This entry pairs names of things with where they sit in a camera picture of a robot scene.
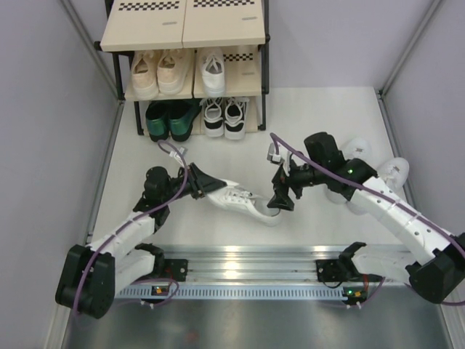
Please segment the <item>white grey sneaker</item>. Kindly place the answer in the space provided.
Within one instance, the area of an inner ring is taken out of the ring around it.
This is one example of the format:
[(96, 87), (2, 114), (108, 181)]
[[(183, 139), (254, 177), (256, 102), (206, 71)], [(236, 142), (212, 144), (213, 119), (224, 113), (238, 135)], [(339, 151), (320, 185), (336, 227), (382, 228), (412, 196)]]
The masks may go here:
[(241, 184), (224, 180), (226, 186), (208, 193), (206, 198), (223, 210), (248, 215), (268, 226), (276, 226), (281, 221), (280, 209), (269, 208), (269, 199), (245, 189)]
[(225, 59), (219, 47), (205, 47), (198, 53), (203, 90), (209, 97), (222, 97), (226, 91)]

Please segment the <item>green loafer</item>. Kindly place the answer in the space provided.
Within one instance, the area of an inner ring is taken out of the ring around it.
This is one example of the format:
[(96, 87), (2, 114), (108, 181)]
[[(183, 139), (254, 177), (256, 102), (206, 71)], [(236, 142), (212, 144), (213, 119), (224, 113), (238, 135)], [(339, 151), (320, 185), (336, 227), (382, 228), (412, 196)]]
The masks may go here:
[(200, 112), (199, 99), (175, 100), (171, 104), (169, 114), (171, 138), (177, 142), (186, 141), (191, 135), (193, 122)]
[(167, 140), (169, 137), (169, 114), (171, 104), (165, 100), (152, 101), (145, 112), (145, 123), (153, 142)]

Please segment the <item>black white sneaker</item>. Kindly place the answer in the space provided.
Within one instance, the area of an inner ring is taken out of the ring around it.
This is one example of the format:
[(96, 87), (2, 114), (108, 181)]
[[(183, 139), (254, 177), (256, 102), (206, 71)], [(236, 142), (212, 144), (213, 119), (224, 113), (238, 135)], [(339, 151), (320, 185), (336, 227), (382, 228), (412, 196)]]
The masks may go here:
[(225, 137), (228, 140), (242, 140), (245, 137), (249, 103), (248, 97), (226, 99)]
[(208, 137), (221, 137), (224, 134), (223, 98), (209, 97), (201, 100), (203, 109), (203, 129)]

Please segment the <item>beige lace sneaker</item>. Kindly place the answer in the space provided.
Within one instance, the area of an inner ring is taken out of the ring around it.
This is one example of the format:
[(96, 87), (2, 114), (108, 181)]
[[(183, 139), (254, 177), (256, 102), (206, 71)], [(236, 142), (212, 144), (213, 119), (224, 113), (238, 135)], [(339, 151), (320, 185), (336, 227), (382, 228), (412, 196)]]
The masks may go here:
[(190, 66), (193, 63), (191, 49), (165, 49), (157, 64), (160, 92), (175, 95), (182, 91)]
[(158, 52), (136, 51), (131, 66), (131, 80), (138, 100), (152, 100), (158, 96), (157, 81)]

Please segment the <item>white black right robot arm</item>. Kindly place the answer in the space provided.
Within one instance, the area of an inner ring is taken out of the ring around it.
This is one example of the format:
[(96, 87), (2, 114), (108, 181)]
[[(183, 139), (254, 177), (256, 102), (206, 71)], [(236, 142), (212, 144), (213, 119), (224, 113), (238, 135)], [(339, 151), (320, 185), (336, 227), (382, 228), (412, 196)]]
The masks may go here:
[(345, 159), (334, 137), (319, 132), (304, 141), (306, 153), (270, 135), (267, 159), (278, 165), (272, 178), (271, 209), (292, 212), (303, 190), (325, 185), (363, 208), (403, 243), (406, 252), (383, 252), (363, 242), (350, 244), (336, 260), (337, 275), (354, 281), (374, 275), (402, 282), (424, 300), (449, 305), (447, 297), (464, 281), (464, 235), (455, 236), (403, 201), (362, 159)]

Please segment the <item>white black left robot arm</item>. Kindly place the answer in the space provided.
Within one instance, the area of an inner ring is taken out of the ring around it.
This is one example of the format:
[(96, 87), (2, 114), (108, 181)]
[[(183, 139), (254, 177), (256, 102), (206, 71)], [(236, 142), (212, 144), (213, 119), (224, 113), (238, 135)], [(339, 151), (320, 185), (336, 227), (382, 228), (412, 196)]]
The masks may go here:
[(160, 279), (166, 270), (163, 250), (144, 240), (167, 221), (170, 203), (185, 196), (203, 198), (226, 186), (195, 164), (180, 168), (176, 177), (163, 167), (149, 169), (142, 196), (124, 223), (99, 240), (69, 249), (55, 302), (102, 318), (121, 290), (144, 277)]

